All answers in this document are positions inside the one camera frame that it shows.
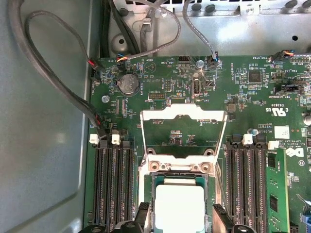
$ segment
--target red wire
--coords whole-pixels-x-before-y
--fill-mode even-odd
[[[95,63],[94,63],[93,61],[91,61],[91,60],[89,60],[88,63],[89,63],[91,66],[94,66],[94,65],[95,65]]]

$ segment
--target integrated circuit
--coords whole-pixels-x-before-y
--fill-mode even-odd
[[[268,166],[276,168],[276,155],[268,154]]]
[[[228,109],[228,112],[235,112],[236,105],[234,103],[229,103],[227,109]]]
[[[278,208],[277,208],[277,198],[274,197],[274,196],[270,196],[270,208],[272,210],[274,210],[275,212],[278,211]]]
[[[250,70],[248,72],[248,81],[250,83],[261,83],[261,72],[259,70]]]
[[[311,138],[307,138],[307,147],[308,147],[308,148],[311,147]]]

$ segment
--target sticker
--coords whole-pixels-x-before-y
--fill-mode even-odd
[[[299,164],[299,166],[304,166],[305,165],[305,161],[299,160],[298,164]]]
[[[303,148],[296,148],[296,149],[288,148],[285,150],[285,153],[290,157],[293,157],[294,155],[296,155],[297,157],[304,156]]]
[[[290,139],[290,127],[288,126],[274,126],[275,139]]]

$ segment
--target wire connector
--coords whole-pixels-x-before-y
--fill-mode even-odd
[[[269,57],[268,61],[274,64],[275,62],[281,62],[284,59],[290,58],[294,55],[294,50],[282,50]]]
[[[105,68],[102,65],[98,64],[97,62],[93,60],[88,60],[87,62],[91,65],[93,70],[97,72],[103,72],[105,70]]]

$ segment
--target cable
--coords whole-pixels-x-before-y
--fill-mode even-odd
[[[155,4],[159,7],[163,3],[165,3],[166,0],[156,0]],[[150,7],[146,18],[153,18],[155,15],[156,9],[153,7]],[[147,41],[146,41],[146,32],[148,30],[148,25],[143,24],[140,30],[140,50],[141,52],[147,51]]]
[[[124,39],[127,43],[128,50],[129,50],[130,54],[140,53],[137,41],[136,41],[132,31],[127,26],[127,24],[125,23],[123,18],[120,16],[113,0],[107,0],[107,1],[109,2],[112,15],[113,15],[121,33],[122,33],[122,35],[124,36]]]
[[[37,17],[37,16],[48,16],[48,17],[51,17],[52,19],[56,20],[56,22],[58,22],[61,26],[63,26],[65,29],[67,29],[69,32],[71,32],[75,38],[78,40],[79,42],[79,45],[80,45],[80,48],[82,50],[82,52],[84,53],[86,59],[88,60],[88,63],[91,65],[91,66],[94,66],[95,63],[93,61],[90,60],[88,54],[87,54],[87,51],[85,49],[85,46],[83,44],[83,41],[81,39],[81,37],[79,36],[79,34],[70,26],[68,25],[65,21],[63,21],[61,18],[59,18],[57,15],[54,15],[53,13],[51,12],[48,12],[48,11],[34,11],[32,13],[30,13],[26,19],[25,19],[25,24],[24,24],[24,27],[25,27],[25,35],[26,35],[26,38],[32,48],[32,50],[34,51],[35,55],[37,56],[37,58],[41,61],[42,65],[48,69],[51,73],[53,73],[55,76],[56,74],[53,72],[52,68],[46,63],[46,61],[44,60],[44,58],[41,56],[40,52],[37,50],[32,38],[31,38],[31,35],[30,35],[30,22],[31,20],[34,18],[34,17]],[[96,110],[94,108],[94,106],[90,105],[89,107],[89,103],[78,97],[76,94],[74,94],[69,88],[67,88],[67,91],[70,92],[75,98],[77,98],[78,100],[80,100],[83,105],[85,105],[87,108],[89,108],[94,114],[96,114]]]
[[[109,31],[109,25],[110,25],[110,15],[111,15],[111,9],[110,5],[107,0],[102,1],[103,5],[103,26],[101,27],[101,33],[100,33],[100,57],[110,57],[109,54],[109,41],[108,41],[108,31]]]
[[[185,1],[184,7],[183,7],[183,18],[184,18],[186,24],[190,27],[190,29],[203,41],[204,44],[206,44],[210,48],[210,51],[212,53],[212,57],[215,60],[215,59],[217,59],[217,55],[215,53],[213,46],[211,45],[209,40],[199,30],[196,29],[196,27],[191,23],[191,21],[188,17],[187,9],[188,9],[189,3],[191,1],[193,1],[193,0],[186,0]]]
[[[23,29],[21,20],[21,5],[24,0],[9,0],[8,1],[8,14],[10,18],[11,27],[19,45],[27,59],[32,63],[36,70],[47,80],[52,86],[57,89],[67,100],[69,100],[75,107],[80,109],[86,117],[90,119],[90,122],[97,129],[99,137],[105,137],[103,126],[99,120],[99,116],[94,114],[95,108],[87,103],[84,99],[73,94],[57,77],[57,75],[51,70],[46,61],[38,53],[38,50],[32,47],[31,42],[28,41],[26,33]]]
[[[180,22],[179,22],[177,16],[176,16],[174,13],[172,13],[171,11],[165,9],[164,7],[158,6],[157,4],[154,4],[154,3],[149,2],[149,1],[146,1],[146,0],[131,0],[131,1],[140,2],[140,3],[143,3],[143,4],[145,4],[145,5],[151,6],[151,7],[154,8],[154,9],[161,9],[162,11],[167,12],[169,15],[171,15],[171,16],[174,18],[174,20],[175,20],[176,23],[177,23],[178,28],[177,28],[177,34],[176,34],[175,38],[174,38],[172,41],[170,41],[170,42],[168,42],[168,43],[165,43],[165,44],[163,44],[163,45],[161,45],[161,46],[159,46],[159,47],[157,47],[157,48],[155,48],[155,49],[153,49],[153,50],[150,50],[150,51],[147,51],[147,52],[142,52],[142,53],[136,54],[136,55],[127,56],[127,59],[130,60],[130,59],[134,59],[134,58],[138,58],[138,57],[147,56],[147,55],[149,55],[149,54],[158,52],[158,51],[160,51],[161,49],[163,49],[163,48],[165,48],[165,47],[167,47],[167,46],[170,46],[170,45],[172,45],[173,43],[175,43],[175,42],[177,41],[177,39],[178,39],[179,36],[180,36],[180,29],[181,29],[181,26],[180,26]]]

